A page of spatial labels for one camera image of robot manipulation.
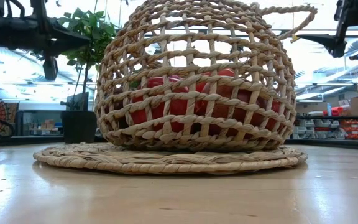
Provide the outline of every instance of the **potted plant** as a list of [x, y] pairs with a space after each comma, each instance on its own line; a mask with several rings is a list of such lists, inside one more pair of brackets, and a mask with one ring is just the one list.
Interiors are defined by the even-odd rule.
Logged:
[[[93, 66], [99, 72], [99, 63], [104, 57], [104, 49], [116, 35], [115, 26], [106, 20], [106, 15], [103, 11], [83, 12], [81, 9], [77, 9], [73, 14], [64, 13], [64, 17], [59, 18], [58, 21], [61, 25], [67, 26], [67, 29], [90, 39], [89, 45], [62, 53], [69, 60], [67, 65], [76, 66], [78, 71], [77, 85], [82, 67], [85, 66], [82, 102], [86, 102], [86, 97], [88, 97], [86, 94], [88, 72]], [[69, 104], [71, 110], [62, 111], [61, 114], [65, 142], [93, 142], [97, 128], [95, 113], [88, 111], [87, 106], [82, 106], [78, 109], [73, 107], [73, 102], [69, 102]]]

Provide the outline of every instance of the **basket handle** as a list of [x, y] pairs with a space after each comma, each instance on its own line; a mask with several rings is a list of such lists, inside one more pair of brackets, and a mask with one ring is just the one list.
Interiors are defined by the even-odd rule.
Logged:
[[265, 9], [258, 9], [259, 4], [256, 3], [256, 2], [252, 3], [252, 4], [257, 7], [257, 11], [261, 16], [268, 15], [268, 14], [271, 14], [271, 13], [284, 14], [284, 13], [293, 13], [293, 12], [310, 12], [309, 16], [298, 27], [287, 31], [282, 35], [279, 35], [277, 37], [279, 40], [284, 40], [284, 39], [286, 39], [288, 37], [291, 37], [293, 34], [298, 32], [299, 30], [302, 30], [303, 28], [305, 28], [311, 21], [313, 21], [314, 16], [317, 13], [317, 8], [315, 8], [314, 6], [310, 6], [309, 4], [305, 5], [305, 6], [294, 6], [294, 7], [275, 7], [275, 6], [272, 6], [272, 7], [265, 8]]

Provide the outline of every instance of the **green leaf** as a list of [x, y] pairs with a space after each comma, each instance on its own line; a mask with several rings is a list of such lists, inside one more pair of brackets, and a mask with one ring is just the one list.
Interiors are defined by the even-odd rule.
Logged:
[[110, 34], [110, 35], [113, 35], [113, 36], [116, 35], [116, 30], [115, 30], [115, 28], [112, 27], [112, 26], [106, 26], [106, 27], [104, 28], [104, 30], [105, 30], [108, 34]]
[[59, 18], [57, 19], [57, 22], [60, 24], [60, 25], [63, 25], [64, 23], [66, 22], [70, 22], [71, 20], [69, 18], [66, 18], [66, 17], [62, 17], [62, 18]]
[[85, 53], [81, 52], [79, 57], [78, 57], [78, 63], [80, 65], [85, 65], [86, 64], [86, 59], [85, 59]]
[[70, 22], [68, 23], [67, 29], [69, 29], [69, 30], [74, 30], [75, 26], [77, 26], [78, 23], [79, 23], [78, 20], [72, 20], [72, 21], [70, 21]]
[[83, 32], [85, 36], [91, 37], [91, 28], [89, 26], [85, 27], [85, 31]]
[[67, 56], [67, 55], [71, 54], [71, 52], [70, 52], [70, 51], [66, 51], [66, 52], [62, 52], [61, 54], [64, 55], [64, 56]]
[[67, 62], [67, 65], [73, 66], [73, 65], [75, 65], [76, 63], [77, 63], [76, 60], [69, 60], [69, 61]]
[[75, 19], [76, 17], [81, 19], [83, 16], [84, 12], [80, 8], [77, 8], [73, 14], [73, 19]]
[[91, 68], [92, 68], [93, 65], [95, 65], [95, 63], [94, 63], [94, 62], [90, 62], [90, 63], [89, 63], [89, 66], [88, 66], [88, 70], [91, 70]]
[[67, 18], [71, 18], [71, 16], [72, 16], [72, 14], [71, 13], [69, 13], [69, 12], [65, 12], [64, 14], [63, 14], [63, 16], [65, 16], [65, 17], [67, 17]]
[[88, 20], [86, 20], [86, 19], [82, 19], [81, 22], [82, 22], [82, 24], [84, 24], [84, 26], [90, 26], [91, 25], [90, 22]]
[[98, 26], [98, 18], [96, 18], [94, 15], [89, 17], [89, 22], [91, 23], [91, 27]]
[[88, 10], [85, 14], [86, 14], [88, 17], [91, 17], [91, 16], [93, 15], [93, 13], [92, 13], [90, 10]]
[[99, 29], [94, 29], [94, 30], [92, 30], [92, 38], [93, 38], [94, 40], [99, 40], [99, 39], [100, 39]]
[[77, 54], [78, 54], [78, 52], [74, 51], [74, 52], [67, 52], [67, 54], [65, 54], [65, 55], [68, 60], [74, 60], [77, 58], [77, 56], [76, 56]]
[[140, 81], [133, 81], [129, 84], [129, 88], [137, 88], [140, 85]]
[[103, 15], [104, 15], [103, 11], [100, 11], [100, 12], [96, 13], [96, 16], [99, 17], [99, 18], [103, 18]]

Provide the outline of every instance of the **wicker basket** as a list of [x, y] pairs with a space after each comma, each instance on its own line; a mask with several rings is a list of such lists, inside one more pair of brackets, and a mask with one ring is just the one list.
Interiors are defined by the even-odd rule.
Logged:
[[[310, 15], [280, 36], [262, 19], [298, 11]], [[228, 0], [145, 1], [106, 47], [95, 109], [101, 133], [118, 146], [153, 150], [276, 149], [292, 133], [296, 115], [295, 72], [280, 40], [316, 13], [311, 6], [260, 9]], [[195, 26], [206, 32], [191, 32]], [[175, 27], [183, 33], [173, 35]], [[236, 37], [245, 32], [248, 39]], [[183, 49], [168, 50], [179, 41], [187, 43]], [[208, 52], [194, 48], [200, 42], [208, 43]], [[161, 52], [148, 54], [152, 44]], [[186, 65], [171, 65], [177, 57]], [[208, 66], [198, 65], [201, 59]]]

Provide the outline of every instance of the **shelf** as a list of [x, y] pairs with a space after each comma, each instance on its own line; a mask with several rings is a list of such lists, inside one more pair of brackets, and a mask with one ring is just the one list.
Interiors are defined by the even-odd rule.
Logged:
[[30, 131], [58, 131], [58, 128], [30, 128]]
[[358, 116], [296, 116], [297, 119], [333, 119], [333, 120], [345, 120], [345, 119], [358, 119]]
[[309, 146], [326, 146], [346, 149], [358, 149], [358, 140], [338, 140], [338, 139], [287, 139], [285, 144], [299, 144]]
[[[95, 142], [107, 142], [104, 138], [95, 136]], [[63, 142], [62, 135], [55, 136], [13, 136], [0, 138], [0, 146], [20, 146], [26, 144], [45, 144]]]

